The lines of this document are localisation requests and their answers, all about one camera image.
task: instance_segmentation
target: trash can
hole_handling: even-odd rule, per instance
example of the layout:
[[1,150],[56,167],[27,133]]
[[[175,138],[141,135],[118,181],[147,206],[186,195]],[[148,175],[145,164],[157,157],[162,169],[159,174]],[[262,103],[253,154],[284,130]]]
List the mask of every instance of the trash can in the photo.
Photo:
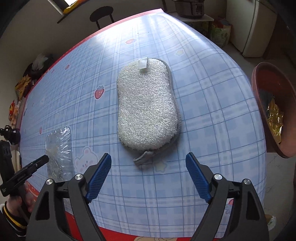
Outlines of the trash can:
[[[283,158],[294,156],[296,154],[296,92],[291,82],[276,66],[262,62],[253,70],[252,89],[264,127],[267,152],[276,152]],[[276,142],[269,128],[259,90],[271,93],[275,103],[284,113],[280,144]]]

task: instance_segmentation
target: white tag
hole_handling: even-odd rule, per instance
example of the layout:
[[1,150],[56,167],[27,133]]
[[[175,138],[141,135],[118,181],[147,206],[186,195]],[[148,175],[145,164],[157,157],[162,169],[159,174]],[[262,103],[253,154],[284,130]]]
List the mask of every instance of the white tag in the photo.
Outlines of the white tag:
[[147,68],[148,58],[142,58],[138,60],[138,69],[146,69]]

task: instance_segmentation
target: rice cooker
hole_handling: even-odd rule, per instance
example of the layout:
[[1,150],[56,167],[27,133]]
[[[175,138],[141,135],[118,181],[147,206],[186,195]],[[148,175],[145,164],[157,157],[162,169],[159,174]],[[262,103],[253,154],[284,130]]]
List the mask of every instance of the rice cooker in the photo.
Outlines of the rice cooker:
[[205,0],[173,0],[176,11],[181,17],[201,18],[204,14]]

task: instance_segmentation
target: black stool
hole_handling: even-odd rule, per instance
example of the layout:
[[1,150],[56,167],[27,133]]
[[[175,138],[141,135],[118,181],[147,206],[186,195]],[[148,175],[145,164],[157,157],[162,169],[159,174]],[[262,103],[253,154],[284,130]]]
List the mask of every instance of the black stool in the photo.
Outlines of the black stool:
[[114,23],[113,17],[112,17],[112,13],[113,13],[113,8],[110,6],[104,6],[104,7],[100,7],[97,10],[95,10],[89,17],[89,20],[92,22],[96,22],[96,25],[98,26],[99,29],[100,25],[98,23],[98,20],[101,19],[102,17],[105,16],[110,16],[112,23]]

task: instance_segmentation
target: clear plastic packaging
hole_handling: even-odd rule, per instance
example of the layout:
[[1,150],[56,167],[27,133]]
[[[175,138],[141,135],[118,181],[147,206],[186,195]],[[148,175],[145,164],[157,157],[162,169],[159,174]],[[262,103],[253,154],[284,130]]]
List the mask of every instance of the clear plastic packaging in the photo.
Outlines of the clear plastic packaging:
[[47,176],[55,182],[69,181],[74,175],[71,153],[71,132],[68,126],[49,134],[45,141]]

